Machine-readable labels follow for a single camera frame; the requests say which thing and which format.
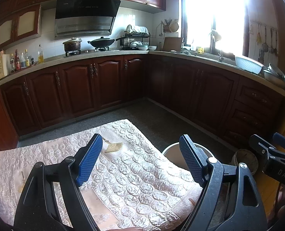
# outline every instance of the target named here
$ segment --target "frying pan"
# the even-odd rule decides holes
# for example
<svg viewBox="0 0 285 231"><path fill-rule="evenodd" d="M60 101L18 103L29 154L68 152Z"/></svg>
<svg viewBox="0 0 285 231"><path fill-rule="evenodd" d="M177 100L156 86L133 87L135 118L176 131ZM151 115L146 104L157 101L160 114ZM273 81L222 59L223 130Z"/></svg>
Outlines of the frying pan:
<svg viewBox="0 0 285 231"><path fill-rule="evenodd" d="M124 39L127 37L120 37L117 39L110 39L110 38L104 38L103 36L100 39L96 39L93 41L88 41L89 44L91 44L95 48L106 48L109 47L111 44L113 44L115 41L118 41L120 39Z"/></svg>

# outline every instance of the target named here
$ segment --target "bottle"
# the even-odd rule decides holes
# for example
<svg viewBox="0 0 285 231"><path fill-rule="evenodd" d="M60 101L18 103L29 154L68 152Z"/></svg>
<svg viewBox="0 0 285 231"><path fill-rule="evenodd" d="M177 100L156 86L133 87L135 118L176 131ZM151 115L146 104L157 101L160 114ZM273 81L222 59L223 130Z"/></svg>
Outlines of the bottle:
<svg viewBox="0 0 285 231"><path fill-rule="evenodd" d="M43 63L44 55L43 55L43 49L41 45L39 45L38 55L39 55L39 63Z"/></svg>
<svg viewBox="0 0 285 231"><path fill-rule="evenodd" d="M25 49L25 60L26 60L26 66L29 67L30 66L30 60L28 57L28 51Z"/></svg>
<svg viewBox="0 0 285 231"><path fill-rule="evenodd" d="M15 59L14 59L14 55L11 54L11 58L9 60L10 64L11 64L11 73L16 71L16 66L15 66Z"/></svg>
<svg viewBox="0 0 285 231"><path fill-rule="evenodd" d="M25 67L26 67L26 60L25 60L25 58L24 58L24 53L23 53L23 52L21 53L21 57L20 57L20 66L21 66L22 68L25 68Z"/></svg>
<svg viewBox="0 0 285 231"><path fill-rule="evenodd" d="M16 66L16 70L20 70L21 66L20 66L20 60L19 60L19 56L18 56L18 50L15 50L15 66Z"/></svg>

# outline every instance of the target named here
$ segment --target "blue gripper pad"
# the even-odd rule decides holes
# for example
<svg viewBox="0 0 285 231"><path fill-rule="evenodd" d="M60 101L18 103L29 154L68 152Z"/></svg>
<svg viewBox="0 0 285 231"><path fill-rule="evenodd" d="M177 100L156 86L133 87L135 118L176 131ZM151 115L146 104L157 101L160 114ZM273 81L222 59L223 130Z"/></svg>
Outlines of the blue gripper pad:
<svg viewBox="0 0 285 231"><path fill-rule="evenodd" d="M85 155L81 156L80 158L78 156L79 160L76 161L79 162L79 166L78 166L78 175L76 178L76 183L79 187L84 182L88 181L92 169L95 165L95 162L97 161L97 158L99 157L99 154L102 150L102 147L103 147L102 136L100 136L99 134L95 134L92 136L87 146L84 147L87 150Z"/></svg>
<svg viewBox="0 0 285 231"><path fill-rule="evenodd" d="M180 151L192 174L195 182L204 187L207 183L205 169L207 167L206 155L203 156L188 135L182 135L179 139Z"/></svg>

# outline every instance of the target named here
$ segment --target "bucket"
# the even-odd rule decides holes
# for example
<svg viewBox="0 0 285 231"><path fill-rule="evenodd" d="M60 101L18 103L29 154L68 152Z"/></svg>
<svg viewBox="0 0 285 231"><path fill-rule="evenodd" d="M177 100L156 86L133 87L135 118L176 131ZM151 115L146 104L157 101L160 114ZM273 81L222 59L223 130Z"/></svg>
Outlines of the bucket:
<svg viewBox="0 0 285 231"><path fill-rule="evenodd" d="M245 163L248 166L252 175L257 172L259 165L258 159L251 151L247 149L239 149L233 155L230 165L238 166L241 162Z"/></svg>
<svg viewBox="0 0 285 231"><path fill-rule="evenodd" d="M201 148L207 157L214 157L214 155L206 149L204 146L201 146L200 144L194 143L196 147ZM189 170L188 166L183 158L182 152L180 151L179 143L174 143L168 146L162 154L171 161L174 165L183 168L185 170Z"/></svg>

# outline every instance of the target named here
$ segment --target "white basket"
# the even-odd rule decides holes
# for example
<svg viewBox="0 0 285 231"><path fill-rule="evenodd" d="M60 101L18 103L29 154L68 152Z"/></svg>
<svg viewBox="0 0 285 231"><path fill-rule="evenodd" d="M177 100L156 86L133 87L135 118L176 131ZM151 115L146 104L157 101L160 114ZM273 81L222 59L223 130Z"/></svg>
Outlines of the white basket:
<svg viewBox="0 0 285 231"><path fill-rule="evenodd" d="M263 67L260 62L257 62L243 55L235 56L235 63L238 68L247 70L255 74L259 74Z"/></svg>

